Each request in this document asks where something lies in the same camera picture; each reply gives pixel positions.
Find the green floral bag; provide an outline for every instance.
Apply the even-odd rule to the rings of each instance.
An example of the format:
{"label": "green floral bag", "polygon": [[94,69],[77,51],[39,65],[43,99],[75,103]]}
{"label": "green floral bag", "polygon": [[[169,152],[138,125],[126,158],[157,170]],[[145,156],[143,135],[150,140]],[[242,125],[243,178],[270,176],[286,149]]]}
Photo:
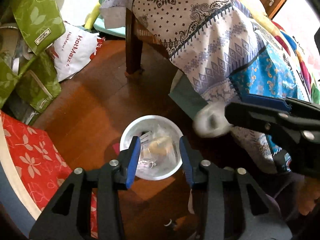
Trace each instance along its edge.
{"label": "green floral bag", "polygon": [[22,56],[23,39],[14,25],[0,28],[0,109],[34,59]]}
{"label": "green floral bag", "polygon": [[43,113],[47,106],[60,94],[61,87],[53,62],[44,51],[34,60],[16,86],[19,97],[38,112]]}
{"label": "green floral bag", "polygon": [[55,0],[12,0],[11,7],[23,38],[36,55],[66,31]]}

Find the door handle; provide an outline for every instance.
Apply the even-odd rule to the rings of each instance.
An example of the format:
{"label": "door handle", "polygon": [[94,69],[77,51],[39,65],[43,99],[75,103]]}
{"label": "door handle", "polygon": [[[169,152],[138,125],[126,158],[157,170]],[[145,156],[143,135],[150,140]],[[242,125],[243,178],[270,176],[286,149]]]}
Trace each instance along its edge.
{"label": "door handle", "polygon": [[275,0],[269,0],[269,1],[270,1],[269,6],[272,6],[273,3],[275,2]]}

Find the colorful blanket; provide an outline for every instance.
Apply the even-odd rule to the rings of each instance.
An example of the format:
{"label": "colorful blanket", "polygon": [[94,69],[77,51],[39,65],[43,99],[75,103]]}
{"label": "colorful blanket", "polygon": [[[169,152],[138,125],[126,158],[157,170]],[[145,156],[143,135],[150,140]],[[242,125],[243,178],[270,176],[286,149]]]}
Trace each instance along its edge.
{"label": "colorful blanket", "polygon": [[281,34],[286,38],[289,42],[291,48],[295,52],[295,56],[297,57],[301,69],[301,76],[306,83],[309,93],[311,93],[312,102],[315,104],[320,103],[320,86],[317,81],[315,74],[312,69],[308,68],[305,64],[306,55],[304,54],[303,48],[296,42],[296,40],[291,37],[286,31],[277,23],[273,22],[275,26],[278,27]]}
{"label": "colorful blanket", "polygon": [[[123,7],[132,10],[208,103],[241,100],[247,93],[312,101],[290,43],[265,12],[260,15],[261,2],[251,2],[105,0],[101,14],[106,28],[116,28],[124,26]],[[269,136],[239,127],[233,134],[262,171],[287,170],[276,164],[273,156],[281,149]]]}

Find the wooden chair leg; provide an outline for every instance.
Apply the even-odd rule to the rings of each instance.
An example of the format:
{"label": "wooden chair leg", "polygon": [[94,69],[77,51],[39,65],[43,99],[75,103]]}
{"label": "wooden chair leg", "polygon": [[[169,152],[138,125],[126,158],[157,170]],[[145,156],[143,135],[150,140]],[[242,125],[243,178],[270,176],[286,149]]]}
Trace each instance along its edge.
{"label": "wooden chair leg", "polygon": [[134,35],[133,28],[135,23],[134,14],[127,9],[125,19],[125,61],[126,61],[126,73],[125,75],[131,75],[137,70],[141,69],[141,54],[142,44],[137,36]]}

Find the white paper bag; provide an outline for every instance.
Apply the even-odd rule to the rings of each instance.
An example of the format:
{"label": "white paper bag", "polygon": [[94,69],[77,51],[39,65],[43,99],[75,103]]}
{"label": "white paper bag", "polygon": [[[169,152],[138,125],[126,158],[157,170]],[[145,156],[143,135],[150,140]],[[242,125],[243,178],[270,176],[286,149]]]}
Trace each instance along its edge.
{"label": "white paper bag", "polygon": [[72,78],[83,69],[94,58],[103,42],[98,33],[89,33],[68,23],[64,25],[66,32],[49,48],[54,56],[59,82]]}

